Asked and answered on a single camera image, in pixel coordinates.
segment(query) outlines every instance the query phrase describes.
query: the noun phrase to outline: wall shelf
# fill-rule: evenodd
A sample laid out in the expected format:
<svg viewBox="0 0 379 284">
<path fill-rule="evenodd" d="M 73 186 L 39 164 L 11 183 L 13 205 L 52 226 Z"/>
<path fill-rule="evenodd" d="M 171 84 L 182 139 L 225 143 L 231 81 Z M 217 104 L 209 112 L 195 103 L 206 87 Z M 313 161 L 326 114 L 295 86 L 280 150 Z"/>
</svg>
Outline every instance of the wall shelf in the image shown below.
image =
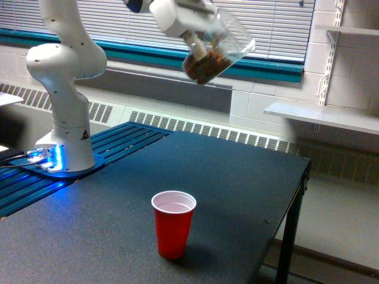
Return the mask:
<svg viewBox="0 0 379 284">
<path fill-rule="evenodd" d="M 22 102 L 23 99 L 19 96 L 9 95 L 7 93 L 0 92 L 0 107 L 4 105 L 16 104 L 17 102 Z"/>
<path fill-rule="evenodd" d="M 348 27 L 335 27 L 332 25 L 316 25 L 318 30 L 326 30 L 328 32 L 336 32 L 343 34 L 356 34 L 362 36 L 379 36 L 379 30 L 369 30 L 366 28 L 348 28 Z"/>
<path fill-rule="evenodd" d="M 306 102 L 275 102 L 265 114 L 379 135 L 379 115 Z"/>
</svg>

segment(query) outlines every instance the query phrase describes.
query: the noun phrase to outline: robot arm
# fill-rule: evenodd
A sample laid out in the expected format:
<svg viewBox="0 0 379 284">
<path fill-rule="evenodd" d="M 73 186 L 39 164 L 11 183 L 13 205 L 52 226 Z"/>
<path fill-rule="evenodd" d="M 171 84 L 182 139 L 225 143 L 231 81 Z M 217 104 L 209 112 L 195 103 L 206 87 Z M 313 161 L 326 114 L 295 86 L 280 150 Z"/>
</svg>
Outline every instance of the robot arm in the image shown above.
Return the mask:
<svg viewBox="0 0 379 284">
<path fill-rule="evenodd" d="M 94 166 L 95 159 L 89 132 L 88 100 L 75 89 L 74 81 L 102 74 L 107 58 L 85 31 L 76 0 L 38 2 L 45 26 L 57 34 L 61 43 L 42 44 L 27 54 L 28 70 L 48 91 L 53 109 L 53 129 L 36 143 L 36 148 L 44 149 L 44 154 L 30 161 L 37 163 L 47 159 L 38 165 L 52 173 L 83 172 Z M 167 36 L 183 38 L 196 62 L 207 55 L 197 35 L 206 32 L 217 18 L 212 5 L 202 0 L 124 2 L 134 12 L 150 11 Z M 224 26 L 213 25 L 211 33 L 219 36 L 224 30 Z"/>
<path fill-rule="evenodd" d="M 49 149 L 40 167 L 52 173 L 80 172 L 95 164 L 89 138 L 88 100 L 74 81 L 98 76 L 105 71 L 107 57 L 86 33 L 76 0 L 39 0 L 46 27 L 60 38 L 60 44 L 42 44 L 27 54 L 30 74 L 48 91 L 52 102 L 53 129 L 36 143 Z"/>
</svg>

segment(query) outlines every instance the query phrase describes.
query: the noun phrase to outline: radiator grille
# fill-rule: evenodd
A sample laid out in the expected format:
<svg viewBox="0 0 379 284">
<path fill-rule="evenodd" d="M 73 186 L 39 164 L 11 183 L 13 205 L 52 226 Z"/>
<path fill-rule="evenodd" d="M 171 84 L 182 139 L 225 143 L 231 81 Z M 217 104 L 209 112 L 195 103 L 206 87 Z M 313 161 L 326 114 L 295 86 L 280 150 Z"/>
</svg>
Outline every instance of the radiator grille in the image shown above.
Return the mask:
<svg viewBox="0 0 379 284">
<path fill-rule="evenodd" d="M 24 101 L 21 104 L 32 108 L 44 109 L 46 111 L 52 110 L 52 103 L 49 94 L 37 90 L 21 88 L 18 86 L 0 84 L 0 92 L 8 93 L 10 95 L 19 96 Z M 113 106 L 106 104 L 98 104 L 89 102 L 89 120 L 107 123 Z"/>
<path fill-rule="evenodd" d="M 330 151 L 316 146 L 300 145 L 250 131 L 240 131 L 230 127 L 189 121 L 178 117 L 170 118 L 159 114 L 147 114 L 132 111 L 130 121 L 144 123 L 172 131 L 187 131 L 201 135 L 258 146 L 274 151 L 309 157 L 312 160 L 312 171 L 333 175 L 339 178 L 364 182 L 370 185 L 379 183 L 379 159 L 376 157 L 354 156 L 351 153 Z"/>
</svg>

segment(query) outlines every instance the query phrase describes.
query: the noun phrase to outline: window blind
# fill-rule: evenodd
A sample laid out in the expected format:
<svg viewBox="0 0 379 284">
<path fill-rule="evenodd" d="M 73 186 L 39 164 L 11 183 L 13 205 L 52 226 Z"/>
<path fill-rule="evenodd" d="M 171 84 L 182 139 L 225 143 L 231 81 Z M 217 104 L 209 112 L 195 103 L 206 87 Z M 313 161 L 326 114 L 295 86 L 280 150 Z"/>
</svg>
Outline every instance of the window blind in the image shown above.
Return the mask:
<svg viewBox="0 0 379 284">
<path fill-rule="evenodd" d="M 256 40 L 253 58 L 304 62 L 315 0 L 213 0 L 227 9 Z M 168 38 L 150 14 L 130 12 L 122 0 L 78 0 L 83 24 L 93 39 L 186 50 Z M 38 0 L 0 0 L 0 27 L 49 33 Z"/>
</svg>

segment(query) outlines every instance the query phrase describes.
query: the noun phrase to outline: red solo cup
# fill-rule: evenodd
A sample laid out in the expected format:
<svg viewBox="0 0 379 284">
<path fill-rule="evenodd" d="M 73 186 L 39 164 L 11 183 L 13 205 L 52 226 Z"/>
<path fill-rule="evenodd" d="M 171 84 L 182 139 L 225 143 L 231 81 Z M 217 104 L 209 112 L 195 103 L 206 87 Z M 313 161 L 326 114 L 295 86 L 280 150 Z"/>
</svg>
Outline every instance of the red solo cup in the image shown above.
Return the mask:
<svg viewBox="0 0 379 284">
<path fill-rule="evenodd" d="M 152 198 L 158 252 L 166 259 L 178 259 L 185 253 L 196 199 L 180 191 L 164 191 Z"/>
</svg>

